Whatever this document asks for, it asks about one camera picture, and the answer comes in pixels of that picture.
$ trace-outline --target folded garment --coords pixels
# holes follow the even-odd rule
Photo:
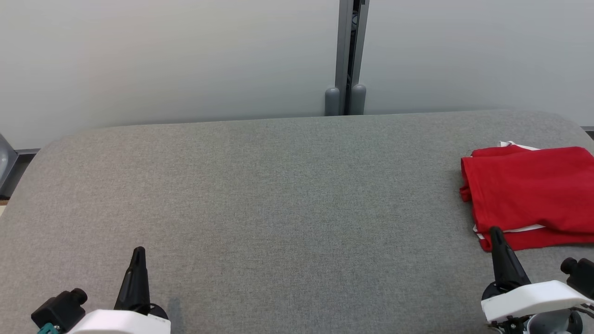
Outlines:
[[[514,250],[594,242],[594,157],[587,150],[489,147],[462,158],[462,175],[460,195],[473,202],[484,250],[492,226],[508,232]]]

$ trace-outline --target white partition panel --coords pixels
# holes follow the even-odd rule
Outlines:
[[[0,133],[322,116],[339,0],[4,0]]]
[[[368,5],[366,114],[514,108],[594,125],[594,1]]]

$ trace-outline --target gray plastic object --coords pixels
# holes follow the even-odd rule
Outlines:
[[[326,116],[340,115],[340,90],[336,87],[331,87],[326,90],[324,97],[324,114]]]
[[[367,88],[362,84],[356,84],[350,90],[351,115],[363,115],[365,113],[365,94],[367,94]]]
[[[0,190],[15,161],[17,161],[17,154],[0,134]]]

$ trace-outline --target teal connector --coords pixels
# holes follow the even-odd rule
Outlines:
[[[60,332],[51,323],[46,323],[37,334],[60,334]]]

